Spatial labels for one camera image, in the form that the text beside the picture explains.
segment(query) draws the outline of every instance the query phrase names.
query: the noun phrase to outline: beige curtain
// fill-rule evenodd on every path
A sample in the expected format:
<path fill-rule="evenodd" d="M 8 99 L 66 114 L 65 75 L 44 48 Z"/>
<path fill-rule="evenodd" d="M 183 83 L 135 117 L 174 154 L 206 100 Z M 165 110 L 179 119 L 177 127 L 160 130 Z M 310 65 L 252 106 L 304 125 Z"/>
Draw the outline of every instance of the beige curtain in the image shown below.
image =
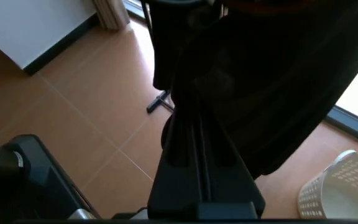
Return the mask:
<path fill-rule="evenodd" d="M 103 28 L 121 30 L 129 23 L 128 12 L 122 0 L 93 0 Z"/>

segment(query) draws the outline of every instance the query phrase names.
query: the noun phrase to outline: perforated basket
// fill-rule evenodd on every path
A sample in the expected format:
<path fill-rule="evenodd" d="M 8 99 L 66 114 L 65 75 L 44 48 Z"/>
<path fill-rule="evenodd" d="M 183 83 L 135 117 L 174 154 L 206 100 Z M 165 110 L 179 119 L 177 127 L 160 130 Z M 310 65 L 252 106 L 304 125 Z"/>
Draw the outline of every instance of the perforated basket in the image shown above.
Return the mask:
<path fill-rule="evenodd" d="M 343 152 L 306 183 L 298 196 L 298 211 L 301 218 L 358 219 L 358 153 Z"/>

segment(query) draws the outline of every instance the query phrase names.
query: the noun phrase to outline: brown floor tile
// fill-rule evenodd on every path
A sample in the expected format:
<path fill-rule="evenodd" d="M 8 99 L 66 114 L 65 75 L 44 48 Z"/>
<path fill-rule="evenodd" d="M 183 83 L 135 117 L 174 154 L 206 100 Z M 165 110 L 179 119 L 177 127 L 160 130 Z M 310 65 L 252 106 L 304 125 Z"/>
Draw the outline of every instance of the brown floor tile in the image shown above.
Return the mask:
<path fill-rule="evenodd" d="M 309 137 L 273 174 L 263 177 L 258 187 L 265 198 L 262 218 L 299 218 L 298 193 L 310 179 L 322 172 L 340 154 L 329 145 Z"/>
<path fill-rule="evenodd" d="M 118 147 L 147 119 L 146 106 L 159 94 L 152 86 L 153 55 L 145 55 L 139 43 L 132 29 L 118 33 L 76 77 L 58 86 Z"/>
<path fill-rule="evenodd" d="M 29 77 L 0 51 L 0 132 L 48 90 L 38 76 Z"/>
<path fill-rule="evenodd" d="M 38 135 L 79 187 L 116 152 L 116 148 L 54 90 L 3 132 L 0 142 L 18 134 Z"/>
<path fill-rule="evenodd" d="M 147 206 L 153 182 L 121 152 L 83 190 L 102 218 Z"/>
<path fill-rule="evenodd" d="M 91 58 L 115 35 L 115 32 L 105 31 L 100 27 L 94 28 L 54 58 L 40 73 L 54 85 L 67 82 L 76 75 L 83 62 Z"/>
<path fill-rule="evenodd" d="M 317 128 L 311 133 L 311 136 L 325 142 L 340 152 L 348 149 L 354 149 L 358 152 L 358 139 L 344 133 L 338 128 L 331 126 L 327 122 L 323 121 L 319 126 L 317 126 Z"/>
<path fill-rule="evenodd" d="M 162 128 L 170 115 L 171 112 L 164 107 L 157 108 L 122 148 L 123 153 L 153 179 L 162 153 Z"/>

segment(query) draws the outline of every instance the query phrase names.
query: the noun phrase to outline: metal stand leg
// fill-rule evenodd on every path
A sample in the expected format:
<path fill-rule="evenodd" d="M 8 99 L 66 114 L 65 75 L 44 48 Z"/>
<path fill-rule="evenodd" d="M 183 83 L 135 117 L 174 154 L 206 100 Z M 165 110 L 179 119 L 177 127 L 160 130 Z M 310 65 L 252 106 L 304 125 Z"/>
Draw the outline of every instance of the metal stand leg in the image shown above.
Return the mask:
<path fill-rule="evenodd" d="M 173 112 L 173 106 L 165 101 L 165 99 L 169 96 L 170 91 L 163 91 L 159 94 L 151 104 L 147 107 L 147 113 L 152 113 L 158 106 L 163 105 L 166 109 Z"/>

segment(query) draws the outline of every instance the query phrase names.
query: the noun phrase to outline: wall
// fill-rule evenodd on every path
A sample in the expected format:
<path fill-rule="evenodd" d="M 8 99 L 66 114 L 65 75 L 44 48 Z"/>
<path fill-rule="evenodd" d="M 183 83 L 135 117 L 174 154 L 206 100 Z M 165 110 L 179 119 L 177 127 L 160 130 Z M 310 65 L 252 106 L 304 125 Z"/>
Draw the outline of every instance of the wall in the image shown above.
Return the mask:
<path fill-rule="evenodd" d="M 90 0 L 0 0 L 0 49 L 24 68 L 94 12 Z"/>

